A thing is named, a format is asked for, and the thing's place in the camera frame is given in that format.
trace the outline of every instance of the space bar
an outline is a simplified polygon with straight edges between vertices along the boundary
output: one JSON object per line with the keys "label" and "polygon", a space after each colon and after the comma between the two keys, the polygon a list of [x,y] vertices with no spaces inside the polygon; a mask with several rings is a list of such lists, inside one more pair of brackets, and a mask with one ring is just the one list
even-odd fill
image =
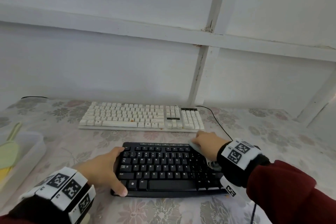
{"label": "space bar", "polygon": [[111,121],[111,120],[104,120],[103,126],[109,127],[134,127],[136,128],[138,124],[132,121]]}
{"label": "space bar", "polygon": [[189,180],[151,180],[149,191],[195,191],[196,184]]}

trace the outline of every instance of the light green spatula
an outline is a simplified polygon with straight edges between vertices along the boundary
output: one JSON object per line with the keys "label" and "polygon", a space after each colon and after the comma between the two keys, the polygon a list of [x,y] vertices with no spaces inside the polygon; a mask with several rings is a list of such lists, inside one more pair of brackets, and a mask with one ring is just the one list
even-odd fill
{"label": "light green spatula", "polygon": [[20,155],[20,146],[14,142],[14,139],[22,126],[21,122],[15,124],[7,141],[0,145],[0,169],[15,165]]}

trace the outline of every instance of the black cable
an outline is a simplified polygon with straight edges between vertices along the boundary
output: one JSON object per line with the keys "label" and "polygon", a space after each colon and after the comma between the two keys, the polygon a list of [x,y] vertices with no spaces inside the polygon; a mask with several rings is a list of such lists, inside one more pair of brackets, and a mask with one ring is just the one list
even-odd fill
{"label": "black cable", "polygon": [[[213,117],[215,118],[215,120],[217,121],[218,125],[224,130],[224,132],[228,135],[228,137],[232,140],[232,138],[230,137],[230,135],[225,131],[225,129],[222,127],[222,125],[218,122],[218,120],[216,119],[215,115],[213,114],[212,110],[208,107],[202,106],[202,105],[196,105],[196,107],[203,107],[203,108],[207,108],[208,110],[210,110],[210,112],[212,113]],[[253,207],[253,211],[252,211],[252,216],[251,216],[251,222],[250,224],[253,224],[253,220],[254,220],[254,213],[255,213],[255,209],[257,208],[257,204],[254,204]]]}
{"label": "black cable", "polygon": [[253,211],[252,211],[252,216],[251,216],[251,222],[250,224],[253,224],[253,219],[254,219],[254,213],[255,213],[255,209],[257,208],[257,204],[254,203],[254,208],[253,208]]}
{"label": "black cable", "polygon": [[23,98],[47,98],[47,97],[38,97],[38,96],[26,96],[26,97],[23,97]]}
{"label": "black cable", "polygon": [[225,131],[225,129],[222,127],[222,125],[218,122],[218,120],[216,119],[215,115],[213,114],[212,110],[208,107],[202,106],[202,105],[197,105],[196,107],[203,107],[203,108],[207,108],[208,110],[210,110],[210,112],[212,113],[213,117],[215,118],[215,120],[217,121],[218,125],[224,130],[224,132],[228,135],[228,137],[232,140],[232,138],[230,137],[230,135]]}

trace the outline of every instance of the desk surface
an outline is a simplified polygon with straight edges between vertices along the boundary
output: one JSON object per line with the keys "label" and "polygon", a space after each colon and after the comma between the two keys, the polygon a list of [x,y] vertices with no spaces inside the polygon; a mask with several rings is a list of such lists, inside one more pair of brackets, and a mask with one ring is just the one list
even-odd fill
{"label": "desk surface", "polygon": [[[47,152],[18,191],[7,202],[8,212],[18,196],[61,167],[104,154],[123,142],[187,143],[194,133],[134,132],[77,129],[90,102],[81,100],[26,98],[0,113],[0,132],[22,121],[23,131],[44,135]],[[212,108],[232,138],[258,145],[270,158],[286,161],[317,180],[317,188],[336,199],[336,151],[283,110]],[[227,137],[210,111],[199,108],[208,132]],[[176,199],[113,197],[108,188],[98,188],[90,209],[91,223],[250,223],[253,205],[232,198],[199,197]],[[257,207],[256,223],[270,223]]]}

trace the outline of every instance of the white keyboard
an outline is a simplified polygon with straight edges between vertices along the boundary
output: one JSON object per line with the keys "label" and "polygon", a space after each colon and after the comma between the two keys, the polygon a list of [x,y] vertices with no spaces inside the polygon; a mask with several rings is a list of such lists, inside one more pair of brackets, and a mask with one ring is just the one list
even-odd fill
{"label": "white keyboard", "polygon": [[78,128],[196,133],[204,124],[196,108],[92,102]]}

